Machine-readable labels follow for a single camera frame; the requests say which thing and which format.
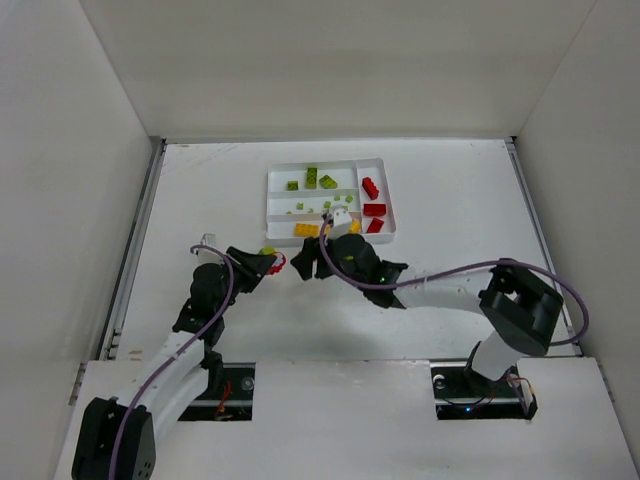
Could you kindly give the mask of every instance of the yellow object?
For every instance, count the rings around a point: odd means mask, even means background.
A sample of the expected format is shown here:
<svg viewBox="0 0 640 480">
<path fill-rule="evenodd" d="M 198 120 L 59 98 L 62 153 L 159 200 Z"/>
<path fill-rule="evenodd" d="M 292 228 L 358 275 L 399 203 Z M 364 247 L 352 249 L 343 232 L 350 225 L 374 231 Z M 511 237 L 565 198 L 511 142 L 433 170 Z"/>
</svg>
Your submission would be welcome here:
<svg viewBox="0 0 640 480">
<path fill-rule="evenodd" d="M 355 218 L 351 220 L 351 228 L 349 229 L 349 233 L 360 233 L 360 222 Z"/>
<path fill-rule="evenodd" d="M 264 247 L 260 249 L 260 255 L 273 255 L 276 253 L 276 249 L 273 247 Z"/>
<path fill-rule="evenodd" d="M 320 227 L 308 223 L 296 223 L 293 234 L 296 237 L 317 237 L 320 234 Z"/>
</svg>

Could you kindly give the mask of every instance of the white wall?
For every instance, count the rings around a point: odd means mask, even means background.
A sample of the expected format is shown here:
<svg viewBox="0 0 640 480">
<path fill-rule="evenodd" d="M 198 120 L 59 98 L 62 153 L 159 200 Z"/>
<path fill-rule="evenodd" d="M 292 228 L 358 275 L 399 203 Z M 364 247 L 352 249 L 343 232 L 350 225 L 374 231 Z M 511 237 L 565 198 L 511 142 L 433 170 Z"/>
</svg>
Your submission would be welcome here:
<svg viewBox="0 0 640 480">
<path fill-rule="evenodd" d="M 556 266 L 591 308 L 585 351 L 602 362 L 636 464 L 639 25 L 637 0 L 599 0 L 517 141 Z"/>
<path fill-rule="evenodd" d="M 150 157 L 77 0 L 0 2 L 0 478 L 52 473 Z"/>
<path fill-rule="evenodd" d="M 594 0 L 82 0 L 147 131 L 518 133 Z"/>
</svg>

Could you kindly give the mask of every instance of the screw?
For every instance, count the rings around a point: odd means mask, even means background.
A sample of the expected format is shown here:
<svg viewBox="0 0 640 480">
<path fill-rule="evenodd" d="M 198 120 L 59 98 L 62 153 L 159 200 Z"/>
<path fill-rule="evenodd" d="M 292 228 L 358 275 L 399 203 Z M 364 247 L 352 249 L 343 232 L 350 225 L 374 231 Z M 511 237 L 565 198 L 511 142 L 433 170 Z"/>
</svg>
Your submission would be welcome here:
<svg viewBox="0 0 640 480">
<path fill-rule="evenodd" d="M 242 382 L 240 382 L 240 386 L 242 387 L 242 389 L 245 392 L 248 392 L 250 390 L 253 390 L 253 378 L 251 377 L 244 377 L 242 379 Z"/>
<path fill-rule="evenodd" d="M 444 375 L 438 374 L 433 376 L 433 386 L 436 390 L 442 390 L 446 387 L 444 383 Z"/>
</svg>

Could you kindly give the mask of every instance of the red block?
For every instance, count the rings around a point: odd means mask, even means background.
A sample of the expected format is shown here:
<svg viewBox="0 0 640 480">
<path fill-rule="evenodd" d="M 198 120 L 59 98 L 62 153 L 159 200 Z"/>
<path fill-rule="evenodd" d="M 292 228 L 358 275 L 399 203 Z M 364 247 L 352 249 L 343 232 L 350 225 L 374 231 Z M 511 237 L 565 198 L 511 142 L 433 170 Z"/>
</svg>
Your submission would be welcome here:
<svg viewBox="0 0 640 480">
<path fill-rule="evenodd" d="M 365 203 L 362 207 L 365 217 L 384 217 L 387 214 L 387 205 L 384 203 Z"/>
<path fill-rule="evenodd" d="M 375 200 L 378 198 L 378 195 L 380 195 L 378 187 L 376 187 L 376 184 L 373 183 L 373 180 L 369 177 L 364 177 L 362 179 L 362 188 L 364 188 L 364 191 L 367 192 L 367 195 L 369 195 L 371 200 Z"/>
<path fill-rule="evenodd" d="M 367 233 L 379 233 L 382 225 L 384 225 L 384 220 L 374 218 L 373 220 L 371 220 L 369 228 L 367 228 Z"/>
</svg>

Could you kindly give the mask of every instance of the small green cube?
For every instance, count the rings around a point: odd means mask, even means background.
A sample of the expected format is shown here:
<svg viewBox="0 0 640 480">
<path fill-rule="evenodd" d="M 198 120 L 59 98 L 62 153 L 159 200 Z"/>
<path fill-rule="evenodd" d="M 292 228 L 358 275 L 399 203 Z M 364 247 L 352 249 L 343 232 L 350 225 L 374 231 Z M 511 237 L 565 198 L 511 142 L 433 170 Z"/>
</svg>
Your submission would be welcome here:
<svg viewBox="0 0 640 480">
<path fill-rule="evenodd" d="M 323 188 L 327 189 L 338 188 L 338 182 L 336 182 L 329 175 L 325 175 L 320 179 L 320 185 L 322 185 Z"/>
<path fill-rule="evenodd" d="M 318 169 L 315 167 L 307 168 L 307 188 L 315 189 L 318 183 Z"/>
</svg>

